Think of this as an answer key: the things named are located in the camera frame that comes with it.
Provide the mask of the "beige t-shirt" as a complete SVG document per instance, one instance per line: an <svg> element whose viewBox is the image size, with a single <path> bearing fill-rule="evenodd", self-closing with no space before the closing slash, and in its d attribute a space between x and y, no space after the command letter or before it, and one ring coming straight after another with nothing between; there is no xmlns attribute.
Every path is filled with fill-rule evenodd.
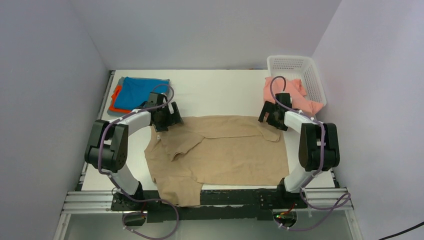
<svg viewBox="0 0 424 240"><path fill-rule="evenodd" d="M253 116L185 117L151 132L145 158L159 196L199 206L208 185L276 186L289 175L283 132Z"/></svg>

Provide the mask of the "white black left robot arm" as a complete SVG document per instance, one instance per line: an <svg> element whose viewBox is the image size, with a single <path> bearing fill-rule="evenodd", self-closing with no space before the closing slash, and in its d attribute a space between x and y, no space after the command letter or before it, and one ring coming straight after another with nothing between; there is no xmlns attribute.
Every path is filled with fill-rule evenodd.
<svg viewBox="0 0 424 240"><path fill-rule="evenodd" d="M131 210L144 203L143 186L127 166L129 137L153 127L157 133L183 124L178 104L163 93L151 92L146 101L114 120L96 120L91 128L84 153L86 163L107 176L117 192L124 195L124 204Z"/></svg>

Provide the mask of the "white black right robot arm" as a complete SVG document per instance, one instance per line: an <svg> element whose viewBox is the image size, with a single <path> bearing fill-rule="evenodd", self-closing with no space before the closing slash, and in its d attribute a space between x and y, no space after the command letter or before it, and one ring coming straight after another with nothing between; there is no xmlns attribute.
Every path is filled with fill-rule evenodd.
<svg viewBox="0 0 424 240"><path fill-rule="evenodd" d="M287 208L295 201L295 194L304 189L322 172L340 163L337 126L307 116L299 109L291 108L288 93L278 93L274 102L265 101L258 121L266 122L278 130L294 130L299 134L299 164L282 182L284 189L275 194L276 203Z"/></svg>

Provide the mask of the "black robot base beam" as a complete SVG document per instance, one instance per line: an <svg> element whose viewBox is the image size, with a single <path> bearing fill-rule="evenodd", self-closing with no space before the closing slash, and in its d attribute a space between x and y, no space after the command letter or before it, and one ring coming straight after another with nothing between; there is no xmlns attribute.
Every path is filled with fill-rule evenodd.
<svg viewBox="0 0 424 240"><path fill-rule="evenodd" d="M279 213L286 212L289 215L294 214L296 210L307 209L307 205L297 193L286 193L279 188L202 190L199 206L178 206L176 209L160 202L156 190L145 190L143 196L149 202L133 202L116 192L113 194L110 209L113 212L144 212L147 223L176 219L271 221Z"/></svg>

